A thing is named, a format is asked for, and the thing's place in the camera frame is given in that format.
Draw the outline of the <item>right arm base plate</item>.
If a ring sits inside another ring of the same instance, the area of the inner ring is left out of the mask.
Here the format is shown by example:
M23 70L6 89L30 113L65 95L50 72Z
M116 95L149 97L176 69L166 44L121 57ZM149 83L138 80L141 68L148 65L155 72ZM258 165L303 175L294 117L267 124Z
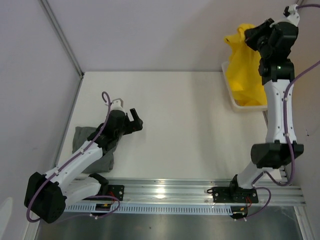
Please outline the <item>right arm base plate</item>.
M207 189L206 193L212 195L214 203L257 204L259 202L257 191L253 188L216 186Z

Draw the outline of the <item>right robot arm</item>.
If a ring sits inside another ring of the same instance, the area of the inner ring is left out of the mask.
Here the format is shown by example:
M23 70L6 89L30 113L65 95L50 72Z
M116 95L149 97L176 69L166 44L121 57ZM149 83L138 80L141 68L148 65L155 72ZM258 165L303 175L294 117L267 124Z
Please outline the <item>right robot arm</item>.
M259 52L258 72L267 99L267 134L265 143L251 147L251 161L230 181L223 192L212 189L214 202L258 203L254 187L263 175L288 164L304 152L297 143L292 117L292 88L295 67L288 58L298 38L299 29L289 20L274 21L269 18L261 25L244 32L245 43Z

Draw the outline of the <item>grey shorts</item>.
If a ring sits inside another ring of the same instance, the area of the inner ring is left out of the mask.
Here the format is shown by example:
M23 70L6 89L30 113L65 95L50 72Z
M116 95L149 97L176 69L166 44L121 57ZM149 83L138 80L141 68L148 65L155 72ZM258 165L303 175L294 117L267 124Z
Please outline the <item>grey shorts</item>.
M75 153L87 140L90 135L94 137L97 135L95 127L90 126L76 126L75 133L72 140L72 154ZM94 173L108 173L114 167L114 155L113 153L106 153L99 160L90 164L85 170L82 171L83 174L94 174Z

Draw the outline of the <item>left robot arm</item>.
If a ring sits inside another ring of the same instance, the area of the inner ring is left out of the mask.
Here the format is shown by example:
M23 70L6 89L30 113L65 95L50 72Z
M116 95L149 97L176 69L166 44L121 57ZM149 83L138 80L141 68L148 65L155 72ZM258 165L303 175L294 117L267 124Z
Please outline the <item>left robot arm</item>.
M87 167L98 160L113 160L114 152L122 136L141 131L143 121L134 108L130 109L133 120L122 108L109 110L102 123L82 144L82 146L61 166L44 174L35 172L28 180L24 206L26 217L31 223L35 213L40 220L50 224L60 218L65 208L85 199L113 199L109 181L99 173L91 173L86 179L74 183Z

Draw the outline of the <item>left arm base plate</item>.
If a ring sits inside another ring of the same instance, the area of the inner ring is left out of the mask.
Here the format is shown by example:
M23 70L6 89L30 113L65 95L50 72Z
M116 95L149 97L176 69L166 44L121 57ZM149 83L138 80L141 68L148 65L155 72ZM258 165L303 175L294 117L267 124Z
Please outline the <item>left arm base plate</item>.
M109 184L108 186L102 186L98 192L98 196L114 196L120 201L123 200L125 194L124 185Z

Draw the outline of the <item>yellow shorts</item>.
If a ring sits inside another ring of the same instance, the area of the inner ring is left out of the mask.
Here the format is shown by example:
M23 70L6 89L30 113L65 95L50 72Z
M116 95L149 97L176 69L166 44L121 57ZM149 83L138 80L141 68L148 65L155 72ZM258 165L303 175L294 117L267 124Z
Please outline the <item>yellow shorts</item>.
M255 25L242 23L236 33L224 37L224 42L230 47L226 77L232 95L240 106L267 105L267 97L259 75L260 54L245 43L245 30Z

